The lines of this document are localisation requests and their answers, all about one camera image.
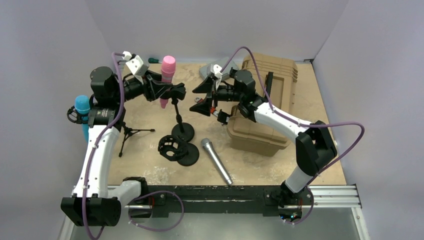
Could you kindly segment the black clip microphone stand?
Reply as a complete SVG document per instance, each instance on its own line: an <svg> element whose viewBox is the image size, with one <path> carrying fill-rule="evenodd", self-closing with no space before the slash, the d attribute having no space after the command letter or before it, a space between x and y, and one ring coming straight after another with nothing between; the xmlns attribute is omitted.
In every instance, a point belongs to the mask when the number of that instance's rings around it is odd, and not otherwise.
<svg viewBox="0 0 424 240"><path fill-rule="evenodd" d="M177 122L177 124L172 128L171 134L181 138L186 142L190 142L195 136L195 130L191 124L183 122L182 116L178 108L179 101L182 100L171 98L171 104L174 106Z"/></svg>

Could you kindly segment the pink microphone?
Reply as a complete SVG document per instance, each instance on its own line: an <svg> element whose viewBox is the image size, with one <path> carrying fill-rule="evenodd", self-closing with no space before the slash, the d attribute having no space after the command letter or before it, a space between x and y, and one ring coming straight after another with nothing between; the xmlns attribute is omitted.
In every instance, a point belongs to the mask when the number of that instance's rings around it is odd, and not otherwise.
<svg viewBox="0 0 424 240"><path fill-rule="evenodd" d="M161 81L171 83L176 72L176 59L171 55L163 57L161 62Z"/></svg>

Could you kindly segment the black tripod shock mount stand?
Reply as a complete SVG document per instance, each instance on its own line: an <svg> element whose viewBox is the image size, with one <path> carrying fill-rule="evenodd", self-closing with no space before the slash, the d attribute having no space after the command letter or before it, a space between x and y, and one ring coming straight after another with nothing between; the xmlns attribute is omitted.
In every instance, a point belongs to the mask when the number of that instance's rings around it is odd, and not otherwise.
<svg viewBox="0 0 424 240"><path fill-rule="evenodd" d="M82 125L82 124L85 124L85 123L88 124L88 121L83 121L81 119L81 116L77 113L74 105L67 110L66 115L67 115L67 119L74 124L78 124L78 125ZM122 141L122 144L121 144L120 152L118 154L119 158L122 157L125 142L130 137L132 137L133 135L135 135L139 132L155 132L156 131L153 128L151 128L151 129L133 129L133 128L127 127L125 122L123 123L122 127L124 129L124 138L123 138L123 141Z"/></svg>

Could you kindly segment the blue microphone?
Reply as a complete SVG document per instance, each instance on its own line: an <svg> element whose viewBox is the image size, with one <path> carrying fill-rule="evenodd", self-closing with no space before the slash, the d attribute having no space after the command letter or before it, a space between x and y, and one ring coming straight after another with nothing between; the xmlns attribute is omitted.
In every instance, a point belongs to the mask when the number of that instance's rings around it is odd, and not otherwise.
<svg viewBox="0 0 424 240"><path fill-rule="evenodd" d="M88 121L88 113L90 111L89 97L86 95L79 95L75 98L74 107L76 112L81 116L83 121ZM89 141L89 126L87 123L81 125L82 132L86 142Z"/></svg>

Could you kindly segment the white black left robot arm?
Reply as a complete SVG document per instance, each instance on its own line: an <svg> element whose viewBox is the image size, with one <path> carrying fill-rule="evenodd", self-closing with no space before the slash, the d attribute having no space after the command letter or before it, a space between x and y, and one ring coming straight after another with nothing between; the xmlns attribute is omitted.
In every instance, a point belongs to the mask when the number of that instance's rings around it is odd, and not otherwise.
<svg viewBox="0 0 424 240"><path fill-rule="evenodd" d="M161 75L147 70L122 80L107 66L90 73L88 144L81 175L70 197L63 197L60 208L79 227L116 226L124 206L134 201L138 205L149 199L143 177L127 177L115 189L108 189L108 174L115 144L124 127L124 103L138 96L152 102L160 97L186 95L184 83L166 83Z"/></svg>

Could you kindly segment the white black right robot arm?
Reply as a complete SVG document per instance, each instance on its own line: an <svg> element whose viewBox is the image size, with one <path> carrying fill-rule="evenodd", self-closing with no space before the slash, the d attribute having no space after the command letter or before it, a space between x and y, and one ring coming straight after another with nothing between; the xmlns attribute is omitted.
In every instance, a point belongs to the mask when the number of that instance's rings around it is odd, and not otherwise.
<svg viewBox="0 0 424 240"><path fill-rule="evenodd" d="M294 203L313 177L338 154L329 129L322 121L311 123L295 119L272 105L256 92L256 82L248 70L232 69L233 84L222 85L219 75L219 72L210 73L192 90L194 94L205 96L189 110L209 117L219 101L236 102L244 118L268 126L291 140L295 145L297 166L282 183L280 196L284 202Z"/></svg>

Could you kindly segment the silver microphone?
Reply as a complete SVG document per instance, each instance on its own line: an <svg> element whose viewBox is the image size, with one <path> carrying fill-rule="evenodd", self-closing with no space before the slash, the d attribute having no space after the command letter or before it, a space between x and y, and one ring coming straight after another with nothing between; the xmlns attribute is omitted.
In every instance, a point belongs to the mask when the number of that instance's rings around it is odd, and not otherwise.
<svg viewBox="0 0 424 240"><path fill-rule="evenodd" d="M231 186L233 184L233 180L231 178L231 175L227 171L227 169L224 166L221 158L219 157L218 153L216 152L212 141L208 138L204 138L200 141L200 144L201 144L202 148L205 150L205 152L209 155L211 161L213 162L216 170L220 174L223 181L228 186Z"/></svg>

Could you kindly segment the red adjustable wrench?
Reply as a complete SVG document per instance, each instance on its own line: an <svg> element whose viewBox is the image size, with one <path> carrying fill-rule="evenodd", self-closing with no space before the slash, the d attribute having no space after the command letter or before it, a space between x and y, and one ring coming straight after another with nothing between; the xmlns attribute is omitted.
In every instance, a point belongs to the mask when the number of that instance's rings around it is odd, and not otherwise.
<svg viewBox="0 0 424 240"><path fill-rule="evenodd" d="M203 99L201 98L201 97L195 97L194 98L194 101L196 102L196 103L200 103L200 102L202 102L203 101ZM212 114L212 115L214 115L215 117L218 117L218 115L219 115L219 112L214 108L214 107L212 107L211 109L210 109L210 113Z"/></svg>

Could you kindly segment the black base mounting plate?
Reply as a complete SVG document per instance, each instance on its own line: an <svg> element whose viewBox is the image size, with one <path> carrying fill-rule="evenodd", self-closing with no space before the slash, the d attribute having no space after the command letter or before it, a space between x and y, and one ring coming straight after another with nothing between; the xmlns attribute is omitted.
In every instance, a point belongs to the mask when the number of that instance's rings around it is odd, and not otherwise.
<svg viewBox="0 0 424 240"><path fill-rule="evenodd" d="M300 219L303 208L313 204L307 189L289 193L280 185L150 185L145 199L133 200L126 208L141 218L166 218L170 213L260 214L264 217Z"/></svg>

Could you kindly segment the green handled screwdriver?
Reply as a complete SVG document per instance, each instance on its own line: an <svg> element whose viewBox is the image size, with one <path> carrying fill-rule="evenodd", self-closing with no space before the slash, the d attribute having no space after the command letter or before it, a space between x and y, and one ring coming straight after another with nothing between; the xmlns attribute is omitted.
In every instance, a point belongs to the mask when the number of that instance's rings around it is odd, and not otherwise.
<svg viewBox="0 0 424 240"><path fill-rule="evenodd" d="M161 60L159 60L159 59L157 59L157 58L153 58L153 57L148 58L148 62L149 62L150 64L161 64L161 63L162 63L162 61L161 61Z"/></svg>

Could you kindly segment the black round shock mount stand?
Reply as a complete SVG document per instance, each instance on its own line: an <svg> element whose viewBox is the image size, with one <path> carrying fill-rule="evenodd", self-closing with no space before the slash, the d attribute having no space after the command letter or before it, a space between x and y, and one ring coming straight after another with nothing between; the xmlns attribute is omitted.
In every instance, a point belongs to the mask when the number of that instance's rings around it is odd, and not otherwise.
<svg viewBox="0 0 424 240"><path fill-rule="evenodd" d="M199 149L176 135L166 135L158 142L159 154L170 162L189 167L198 162Z"/></svg>

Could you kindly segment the aluminium frame rail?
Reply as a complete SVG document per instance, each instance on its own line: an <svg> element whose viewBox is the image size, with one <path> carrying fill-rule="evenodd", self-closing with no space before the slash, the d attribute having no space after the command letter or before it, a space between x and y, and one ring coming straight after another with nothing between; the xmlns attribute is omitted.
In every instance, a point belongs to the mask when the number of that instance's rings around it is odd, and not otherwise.
<svg viewBox="0 0 424 240"><path fill-rule="evenodd" d="M272 77L271 75L268 75L266 78L267 85L264 87L264 98L270 100L270 92L271 92L271 86L272 83ZM313 204L310 207L307 207L308 209L313 208L357 208L360 206L361 202L358 197L357 189L353 186L311 186L311 182L316 178L319 174L321 174L324 170L326 170L329 166L333 165L337 160L341 158L341 155L337 153L337 156L326 166L323 167L322 170L318 172L318 174L312 178L312 180L309 182L309 184L304 188L304 190L310 191L312 194L312 201ZM118 186L109 188L109 190L114 190ZM129 223L132 225L135 225L136 227L140 227L140 224L135 221L134 210L127 208L125 205L123 209L128 210L128 218ZM150 213L144 213L141 218L148 218L151 217ZM304 221L308 217L307 213L303 213L303 216L299 219L282 219L282 221L289 225L296 225Z"/></svg>

